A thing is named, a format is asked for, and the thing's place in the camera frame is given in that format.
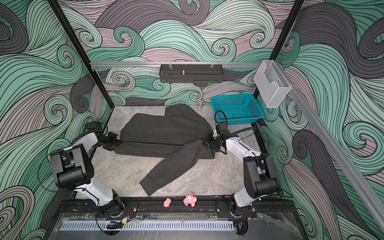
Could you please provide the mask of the dark grey pinstripe shirt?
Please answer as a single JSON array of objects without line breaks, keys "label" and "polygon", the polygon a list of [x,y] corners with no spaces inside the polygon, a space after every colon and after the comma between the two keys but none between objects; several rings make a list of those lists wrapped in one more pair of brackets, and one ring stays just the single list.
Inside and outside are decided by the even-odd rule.
[{"label": "dark grey pinstripe shirt", "polygon": [[123,127],[119,155],[162,158],[141,181],[148,196],[196,165],[212,160],[216,152],[206,144],[213,135],[209,122],[187,105],[165,108],[162,116],[135,114]]}]

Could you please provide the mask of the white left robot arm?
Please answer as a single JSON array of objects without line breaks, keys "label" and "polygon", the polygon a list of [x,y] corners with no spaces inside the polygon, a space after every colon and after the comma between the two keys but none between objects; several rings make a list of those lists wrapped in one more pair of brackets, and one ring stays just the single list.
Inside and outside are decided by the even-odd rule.
[{"label": "white left robot arm", "polygon": [[117,134],[107,133],[100,122],[85,124],[84,132],[68,147],[50,153],[54,182],[59,189],[76,191],[92,200],[103,215],[119,217],[124,205],[116,191],[104,186],[95,178],[91,152],[98,147],[114,151],[119,143]]}]

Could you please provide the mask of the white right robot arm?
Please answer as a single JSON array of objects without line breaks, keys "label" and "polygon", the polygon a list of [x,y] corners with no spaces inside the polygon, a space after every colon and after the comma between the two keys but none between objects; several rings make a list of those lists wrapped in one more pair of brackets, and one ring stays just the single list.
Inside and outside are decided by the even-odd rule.
[{"label": "white right robot arm", "polygon": [[230,133],[229,121],[222,110],[214,114],[216,130],[205,140],[205,145],[215,152],[232,153],[243,164],[244,187],[231,196],[230,213],[234,218],[246,218],[249,211],[254,212],[252,204],[279,191],[278,177],[274,160],[268,153],[261,153],[239,137],[249,127]]}]

